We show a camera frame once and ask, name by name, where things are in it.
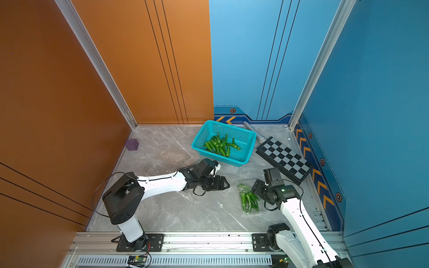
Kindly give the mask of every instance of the purple sponge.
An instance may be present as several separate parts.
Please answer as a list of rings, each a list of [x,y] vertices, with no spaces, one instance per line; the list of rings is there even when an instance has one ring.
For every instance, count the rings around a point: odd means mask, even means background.
[[[139,142],[137,141],[137,139],[129,139],[125,143],[125,147],[127,147],[129,151],[137,151],[137,149],[139,148]]]

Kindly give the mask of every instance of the black and white checkered board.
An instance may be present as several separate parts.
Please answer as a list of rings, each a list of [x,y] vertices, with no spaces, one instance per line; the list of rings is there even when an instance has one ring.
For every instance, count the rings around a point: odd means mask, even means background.
[[[262,143],[256,153],[297,184],[305,179],[313,166],[273,137]]]

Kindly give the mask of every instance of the orange wall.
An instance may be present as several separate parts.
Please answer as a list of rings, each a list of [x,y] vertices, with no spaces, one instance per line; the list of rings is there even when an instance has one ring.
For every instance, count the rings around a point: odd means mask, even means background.
[[[130,128],[54,0],[0,1],[0,36],[0,266],[54,268]]]
[[[213,119],[208,0],[73,0],[137,123]]]

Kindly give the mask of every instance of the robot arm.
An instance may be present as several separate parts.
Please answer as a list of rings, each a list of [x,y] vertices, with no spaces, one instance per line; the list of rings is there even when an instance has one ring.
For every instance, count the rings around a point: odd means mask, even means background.
[[[273,250],[283,250],[297,268],[353,268],[341,259],[323,238],[292,185],[285,185],[277,168],[264,170],[266,183],[257,180],[252,192],[274,205],[289,220],[295,234],[285,223],[269,227],[267,237]]]
[[[138,250],[147,239],[135,215],[140,201],[166,192],[195,190],[197,186],[201,186],[204,193],[227,189],[230,185],[225,177],[216,175],[220,168],[217,161],[206,158],[197,165],[165,175],[137,177],[128,172],[103,195],[110,222],[117,225],[128,243]]]

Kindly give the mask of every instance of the black mounting plate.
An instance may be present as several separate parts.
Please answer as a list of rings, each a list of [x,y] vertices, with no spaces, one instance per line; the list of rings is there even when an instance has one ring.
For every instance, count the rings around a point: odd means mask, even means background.
[[[253,243],[253,251],[256,251],[256,252],[270,251],[270,252],[279,252],[279,254],[284,254],[283,251],[274,251],[269,247],[267,233],[252,234],[252,243]]]
[[[146,234],[148,236],[147,242],[151,243],[151,248],[149,252],[160,252],[162,248],[162,244],[164,242],[164,234]],[[133,247],[130,246],[128,241],[125,239],[125,236],[121,236],[119,238],[118,246],[116,247],[117,252],[141,252],[146,251],[147,248],[143,248],[143,250],[134,250]]]

